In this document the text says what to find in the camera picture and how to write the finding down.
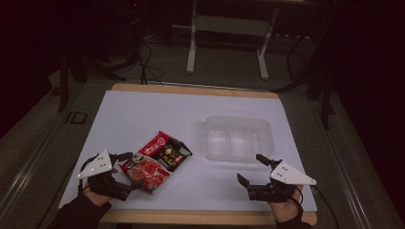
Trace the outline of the red and black food packet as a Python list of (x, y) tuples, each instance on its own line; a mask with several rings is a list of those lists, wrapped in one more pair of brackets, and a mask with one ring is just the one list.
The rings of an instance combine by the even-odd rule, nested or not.
[(152, 193), (159, 188), (189, 157), (191, 151), (184, 143), (167, 133), (157, 135), (120, 164), (121, 170), (132, 181), (141, 181), (140, 188)]

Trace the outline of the black floor bracket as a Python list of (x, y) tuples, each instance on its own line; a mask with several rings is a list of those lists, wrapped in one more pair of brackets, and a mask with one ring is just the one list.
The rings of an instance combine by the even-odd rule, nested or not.
[(84, 124), (88, 118), (86, 113), (82, 112), (69, 112), (65, 124)]

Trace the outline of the clear plastic container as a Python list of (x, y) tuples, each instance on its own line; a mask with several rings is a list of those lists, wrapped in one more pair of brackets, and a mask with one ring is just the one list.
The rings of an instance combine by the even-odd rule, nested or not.
[(257, 163), (257, 154), (270, 156), (275, 148), (270, 124), (263, 119), (211, 115), (205, 129), (210, 160)]

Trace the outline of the aluminium floor rail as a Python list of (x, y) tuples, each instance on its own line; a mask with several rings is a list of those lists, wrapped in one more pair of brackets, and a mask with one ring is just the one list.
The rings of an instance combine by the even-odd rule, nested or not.
[(35, 167), (37, 166), (39, 159), (42, 157), (43, 152), (59, 126), (60, 123), (55, 122), (47, 129), (45, 134), (40, 138), (39, 142), (35, 145), (33, 152), (28, 157), (28, 160), (14, 177), (11, 186), (7, 189), (5, 195), (3, 195), (3, 197), (0, 199), (0, 219), (6, 218), (7, 214), (13, 208), (15, 202), (24, 192), (25, 187), (30, 182), (32, 173), (35, 171)]
[(339, 150), (337, 145), (334, 143), (330, 131), (327, 130), (321, 120), (320, 113), (314, 107), (313, 104), (310, 105), (310, 108), (313, 112), (314, 117), (317, 120), (318, 126), (322, 129), (322, 133), (325, 136), (329, 148), (330, 154), (333, 160), (333, 165), (336, 170), (336, 174), (338, 176), (339, 182), (345, 194), (346, 200), (350, 206), (353, 218), (357, 225), (358, 229), (372, 229), (370, 221), (365, 214), (363, 205), (359, 199), (357, 191), (355, 190), (352, 180), (349, 176), (349, 173), (343, 163), (343, 160), (340, 156)]

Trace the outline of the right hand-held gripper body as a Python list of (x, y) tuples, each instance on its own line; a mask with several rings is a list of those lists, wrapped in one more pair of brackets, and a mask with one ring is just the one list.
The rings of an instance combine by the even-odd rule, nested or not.
[(281, 203), (292, 198), (298, 185), (316, 185), (317, 181), (305, 173), (295, 169), (283, 160), (262, 160), (262, 163), (271, 168), (266, 185), (247, 184), (247, 193), (250, 200)]

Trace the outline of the white metal desk frame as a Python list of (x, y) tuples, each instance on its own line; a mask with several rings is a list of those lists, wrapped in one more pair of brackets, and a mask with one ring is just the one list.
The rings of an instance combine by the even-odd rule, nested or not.
[(204, 15), (197, 13), (198, 0), (193, 0), (192, 17), (191, 17), (191, 38), (188, 52), (186, 72), (193, 73), (196, 61), (196, 33), (197, 31), (213, 31), (243, 35), (262, 36), (264, 38), (263, 45), (256, 51), (258, 66), (261, 78), (268, 80), (269, 75), (266, 66), (266, 49), (272, 35), (276, 19), (278, 17), (279, 8), (274, 8), (270, 14), (269, 21), (247, 20), (240, 18), (221, 17)]

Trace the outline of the person's left hand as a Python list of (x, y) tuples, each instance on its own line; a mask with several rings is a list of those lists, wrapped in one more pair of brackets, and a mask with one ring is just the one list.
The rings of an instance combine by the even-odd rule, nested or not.
[(86, 187), (83, 190), (83, 195), (96, 206), (103, 206), (104, 204), (109, 203), (112, 200), (111, 197), (99, 195), (92, 192), (89, 187)]

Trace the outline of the white table sheet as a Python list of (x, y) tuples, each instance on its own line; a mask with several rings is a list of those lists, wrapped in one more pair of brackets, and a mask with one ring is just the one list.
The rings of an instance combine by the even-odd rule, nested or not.
[(153, 193), (137, 190), (116, 200), (116, 210), (265, 211), (262, 201), (251, 201), (239, 184), (243, 175), (253, 184), (266, 184), (269, 169), (261, 163), (212, 161), (205, 156), (205, 121), (211, 115), (259, 118), (269, 122), (275, 143), (271, 156), (302, 169), (282, 102), (193, 94), (107, 92), (96, 114), (77, 165), (103, 151), (136, 152), (158, 132), (182, 141), (192, 152), (174, 174)]

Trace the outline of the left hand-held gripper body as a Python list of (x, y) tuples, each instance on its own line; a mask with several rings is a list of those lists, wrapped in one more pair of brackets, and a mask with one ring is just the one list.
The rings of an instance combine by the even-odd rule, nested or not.
[(99, 195), (125, 200), (132, 192), (131, 186), (117, 182), (113, 177), (114, 165), (118, 155), (110, 154), (107, 150), (89, 158), (82, 165), (77, 179), (79, 180), (78, 194), (81, 195), (86, 187)]

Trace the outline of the person's right hand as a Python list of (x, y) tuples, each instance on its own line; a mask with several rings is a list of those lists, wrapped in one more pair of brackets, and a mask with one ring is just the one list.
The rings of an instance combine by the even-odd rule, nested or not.
[(269, 204), (275, 221), (277, 223), (288, 223), (301, 221), (301, 212), (299, 206), (291, 201)]

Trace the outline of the black metal stand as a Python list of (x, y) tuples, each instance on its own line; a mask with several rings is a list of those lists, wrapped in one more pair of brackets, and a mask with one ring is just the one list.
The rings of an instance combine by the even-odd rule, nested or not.
[(325, 79), (323, 91), (322, 107), (321, 107), (321, 122), (325, 129), (329, 129), (329, 114), (330, 114), (330, 97), (332, 88), (332, 75), (329, 74)]
[(69, 100), (69, 65), (68, 52), (63, 49), (60, 54), (60, 71), (59, 71), (59, 108), (62, 112)]

